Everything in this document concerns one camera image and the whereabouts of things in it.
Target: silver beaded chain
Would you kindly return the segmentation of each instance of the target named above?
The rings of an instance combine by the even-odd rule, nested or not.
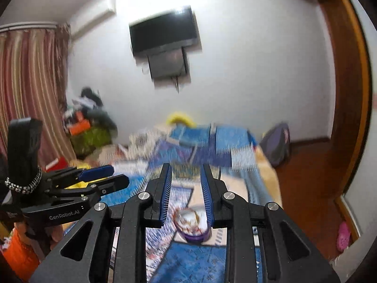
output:
[[[19,186],[11,181],[9,181],[9,178],[6,178],[5,186],[8,187],[10,190],[15,192],[20,192],[21,194],[28,195],[31,194],[38,186],[39,182],[42,178],[42,168],[38,166],[38,172],[32,182],[28,186]]]

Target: television screen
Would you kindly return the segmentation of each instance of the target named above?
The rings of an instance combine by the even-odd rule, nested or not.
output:
[[[191,7],[130,25],[134,56],[146,56],[197,43]]]

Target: pink crocs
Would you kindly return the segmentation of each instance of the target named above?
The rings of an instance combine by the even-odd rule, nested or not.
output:
[[[351,236],[351,231],[349,230],[345,221],[340,224],[338,233],[339,234],[338,240],[336,242],[336,248],[340,252],[343,252],[345,249],[347,249],[349,245],[349,238]]]

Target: bed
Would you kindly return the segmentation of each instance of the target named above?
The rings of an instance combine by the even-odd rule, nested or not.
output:
[[[163,163],[172,165],[172,189],[168,217],[161,229],[146,231],[147,280],[157,282],[223,282],[226,229],[213,229],[210,238],[199,244],[187,243],[177,233],[173,215],[177,209],[204,205],[200,184],[201,164],[208,163],[212,174],[225,182],[229,191],[251,203],[275,201],[282,206],[278,178],[252,134],[230,125],[188,128],[184,125],[155,126],[130,136],[130,144],[109,145],[95,151],[85,162],[90,166],[111,164],[115,174],[130,179],[127,189],[106,195],[102,201],[115,205],[143,191],[157,177]],[[117,232],[111,266],[114,265]],[[257,229],[257,277],[262,272]]]

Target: gray backpack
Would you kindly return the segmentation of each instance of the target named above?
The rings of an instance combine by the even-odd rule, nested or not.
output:
[[[280,165],[290,155],[290,135],[286,123],[269,130],[259,144],[273,167]]]

